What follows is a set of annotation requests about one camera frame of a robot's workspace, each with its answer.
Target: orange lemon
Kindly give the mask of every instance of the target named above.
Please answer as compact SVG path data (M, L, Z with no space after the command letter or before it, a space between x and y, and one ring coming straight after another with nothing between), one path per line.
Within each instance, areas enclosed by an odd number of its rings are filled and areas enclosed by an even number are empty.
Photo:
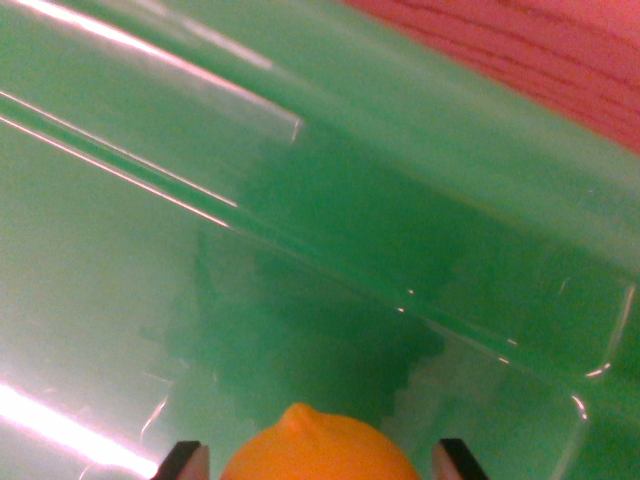
M369 425L291 406L231 458L221 480L420 480L402 451Z

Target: wooden surface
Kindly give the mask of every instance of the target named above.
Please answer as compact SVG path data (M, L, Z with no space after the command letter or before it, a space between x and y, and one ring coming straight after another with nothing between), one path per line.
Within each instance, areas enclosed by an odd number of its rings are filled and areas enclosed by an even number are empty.
M345 1L640 153L640 1Z

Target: red wood grain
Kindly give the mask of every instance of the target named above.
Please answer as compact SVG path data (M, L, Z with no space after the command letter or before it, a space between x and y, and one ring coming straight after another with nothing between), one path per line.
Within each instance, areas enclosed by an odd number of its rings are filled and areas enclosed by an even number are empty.
M640 154L640 1L344 1Z

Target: green plastic container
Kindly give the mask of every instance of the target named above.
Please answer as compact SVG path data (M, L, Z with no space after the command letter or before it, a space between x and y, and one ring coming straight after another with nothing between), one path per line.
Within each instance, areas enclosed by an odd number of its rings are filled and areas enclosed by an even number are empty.
M638 477L637 157L332 2L66 3L0 3L1 478L296 401Z

